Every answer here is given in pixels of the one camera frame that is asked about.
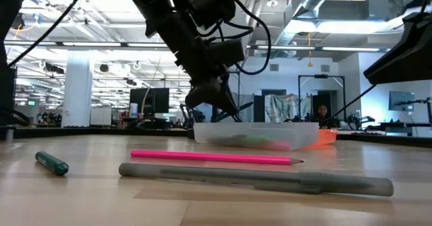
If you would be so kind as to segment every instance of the orange container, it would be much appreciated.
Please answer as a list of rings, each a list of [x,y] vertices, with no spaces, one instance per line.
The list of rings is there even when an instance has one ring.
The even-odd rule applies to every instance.
[[[331,144],[332,142],[336,141],[337,134],[338,131],[335,129],[320,129],[318,135],[318,142],[313,144],[312,146]]]

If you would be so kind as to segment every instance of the gray pen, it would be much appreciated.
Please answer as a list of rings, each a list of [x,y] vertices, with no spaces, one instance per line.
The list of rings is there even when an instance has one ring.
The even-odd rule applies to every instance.
[[[307,194],[341,193],[392,196],[393,183],[388,178],[340,175],[333,173],[252,171],[171,165],[122,163],[122,176],[179,179],[211,183],[242,184],[258,190]]]

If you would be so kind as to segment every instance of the pink pencil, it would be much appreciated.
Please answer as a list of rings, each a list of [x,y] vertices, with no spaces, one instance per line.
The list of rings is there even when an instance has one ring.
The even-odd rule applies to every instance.
[[[133,150],[130,152],[132,157],[140,158],[159,158],[159,159],[184,159],[197,161],[219,161],[233,163],[258,163],[268,165],[293,165],[302,163],[299,159],[292,159],[284,156],[263,156],[263,155],[243,155],[243,154],[216,154],[205,152],[169,152],[154,150]]]

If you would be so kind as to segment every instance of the wooden table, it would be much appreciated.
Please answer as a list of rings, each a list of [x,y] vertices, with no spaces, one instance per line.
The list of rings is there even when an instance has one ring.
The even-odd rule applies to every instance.
[[[324,171],[389,177],[391,198],[304,195],[242,186],[121,178],[132,149],[287,154],[197,144],[187,138],[70,136],[0,143],[0,225],[432,225],[432,150],[336,142],[290,153],[290,167],[140,159],[137,162]],[[34,160],[44,150],[70,165],[56,177]]]

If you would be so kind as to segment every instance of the computer monitor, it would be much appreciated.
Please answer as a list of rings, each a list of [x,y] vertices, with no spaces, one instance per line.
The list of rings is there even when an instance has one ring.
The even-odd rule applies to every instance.
[[[406,102],[406,101],[415,101],[415,95],[413,92],[390,91],[389,110],[413,112],[414,104],[398,105],[399,103]]]
[[[142,101],[146,95],[146,88],[135,88],[130,90],[129,103],[138,104],[138,112],[141,113]],[[147,94],[144,104],[144,112],[168,113],[169,112],[169,88],[151,88]]]

